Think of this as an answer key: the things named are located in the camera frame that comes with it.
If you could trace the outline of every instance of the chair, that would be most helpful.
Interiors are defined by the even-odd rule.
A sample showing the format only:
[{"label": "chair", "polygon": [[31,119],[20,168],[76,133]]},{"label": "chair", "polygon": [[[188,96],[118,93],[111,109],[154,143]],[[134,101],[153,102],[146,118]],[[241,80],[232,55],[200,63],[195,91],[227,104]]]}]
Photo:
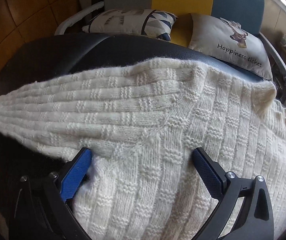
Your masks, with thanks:
[{"label": "chair", "polygon": [[[239,22],[244,30],[261,39],[267,54],[275,62],[271,64],[272,67],[277,67],[283,76],[284,84],[281,88],[282,94],[279,100],[286,107],[286,65],[272,44],[260,32],[264,13],[264,0],[104,0],[85,8],[62,22],[56,29],[55,35],[64,34],[67,27],[72,26],[89,13],[102,7],[105,10],[112,8],[157,8],[170,11],[179,16],[187,13],[202,13]],[[172,41],[173,43],[186,47],[192,36],[193,28],[191,26],[193,25],[191,24],[191,17],[182,17],[182,19],[185,22],[179,23],[179,17],[179,20],[173,26],[171,36],[175,36],[176,39],[178,36],[181,39],[177,42]]]}]

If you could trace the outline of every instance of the throw pillow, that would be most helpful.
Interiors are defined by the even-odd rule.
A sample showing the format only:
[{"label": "throw pillow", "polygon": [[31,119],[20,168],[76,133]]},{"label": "throw pillow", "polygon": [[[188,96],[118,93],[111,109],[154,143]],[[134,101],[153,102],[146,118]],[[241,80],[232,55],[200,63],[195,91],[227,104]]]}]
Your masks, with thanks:
[{"label": "throw pillow", "polygon": [[272,71],[263,43],[239,23],[209,15],[192,14],[190,49],[235,64],[271,80]]},{"label": "throw pillow", "polygon": [[151,9],[112,9],[99,14],[82,30],[87,33],[133,33],[171,41],[176,18],[172,13]]}]

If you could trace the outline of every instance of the sweater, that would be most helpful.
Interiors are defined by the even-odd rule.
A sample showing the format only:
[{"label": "sweater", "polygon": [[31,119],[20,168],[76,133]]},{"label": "sweater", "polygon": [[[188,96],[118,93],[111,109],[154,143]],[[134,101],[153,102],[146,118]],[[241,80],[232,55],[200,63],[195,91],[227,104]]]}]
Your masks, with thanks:
[{"label": "sweater", "polygon": [[272,82],[154,58],[2,95],[0,132],[65,161],[93,151],[73,213],[94,240],[191,239],[217,204],[190,160],[197,147],[225,171],[265,178],[276,239],[286,229],[286,108],[275,95]]}]

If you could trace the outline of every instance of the black leather seat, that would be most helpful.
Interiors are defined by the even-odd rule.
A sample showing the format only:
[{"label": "black leather seat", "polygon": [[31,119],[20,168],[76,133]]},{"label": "black leather seat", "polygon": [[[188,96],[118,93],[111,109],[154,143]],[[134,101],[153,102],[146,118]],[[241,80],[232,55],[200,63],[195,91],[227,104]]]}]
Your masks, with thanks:
[{"label": "black leather seat", "polygon": [[[243,79],[261,81],[249,71],[166,41],[136,35],[78,33],[23,45],[0,72],[0,95],[31,82],[92,68],[133,65],[152,57],[199,60]],[[24,174],[41,178],[62,165],[62,161],[28,150],[0,134],[0,212],[7,222],[19,178]]]}]

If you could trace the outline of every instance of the knit texture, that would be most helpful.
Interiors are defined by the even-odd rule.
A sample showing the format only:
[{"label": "knit texture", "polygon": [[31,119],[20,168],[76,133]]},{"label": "knit texture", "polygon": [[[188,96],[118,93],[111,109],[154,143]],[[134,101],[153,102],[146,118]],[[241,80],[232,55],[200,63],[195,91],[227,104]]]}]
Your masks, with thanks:
[{"label": "knit texture", "polygon": [[271,82],[155,58],[0,96],[0,131],[65,161],[93,151],[73,203],[93,240],[191,239],[217,204],[191,163],[197,147],[239,177],[264,176],[277,238],[286,228],[286,108],[275,94]]}]

